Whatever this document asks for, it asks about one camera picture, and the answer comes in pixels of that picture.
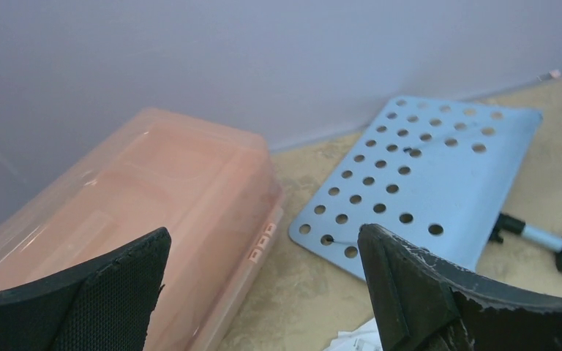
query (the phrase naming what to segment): plastic box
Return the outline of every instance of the plastic box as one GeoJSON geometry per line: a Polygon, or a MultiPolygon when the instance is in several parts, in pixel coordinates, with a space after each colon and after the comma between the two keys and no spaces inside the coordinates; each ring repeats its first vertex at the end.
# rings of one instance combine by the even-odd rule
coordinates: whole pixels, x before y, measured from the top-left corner
{"type": "Polygon", "coordinates": [[[167,227],[145,350],[213,350],[276,241],[282,199],[262,137],[145,110],[0,226],[0,290],[167,227]]]}

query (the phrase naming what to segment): brown floor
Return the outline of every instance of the brown floor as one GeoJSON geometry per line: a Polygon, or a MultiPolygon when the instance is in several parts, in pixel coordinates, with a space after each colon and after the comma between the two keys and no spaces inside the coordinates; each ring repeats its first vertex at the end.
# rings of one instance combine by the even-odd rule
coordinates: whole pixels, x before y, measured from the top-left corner
{"type": "MultiPolygon", "coordinates": [[[[483,102],[544,111],[504,211],[562,235],[562,80],[483,102]]],[[[373,316],[367,287],[295,245],[288,225],[359,135],[274,155],[288,194],[280,241],[233,321],[220,350],[319,351],[339,330],[354,330],[373,316]]],[[[546,250],[505,234],[488,244],[478,272],[490,278],[562,296],[562,274],[546,250]]]]}

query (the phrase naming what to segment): blue perforated board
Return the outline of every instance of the blue perforated board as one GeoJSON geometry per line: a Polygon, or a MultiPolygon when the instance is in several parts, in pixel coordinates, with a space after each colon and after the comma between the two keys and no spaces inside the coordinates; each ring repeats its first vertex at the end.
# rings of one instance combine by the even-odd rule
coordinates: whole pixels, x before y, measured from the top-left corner
{"type": "Polygon", "coordinates": [[[363,280],[356,240],[365,223],[474,271],[541,122],[532,109],[392,99],[289,235],[363,280]]]}

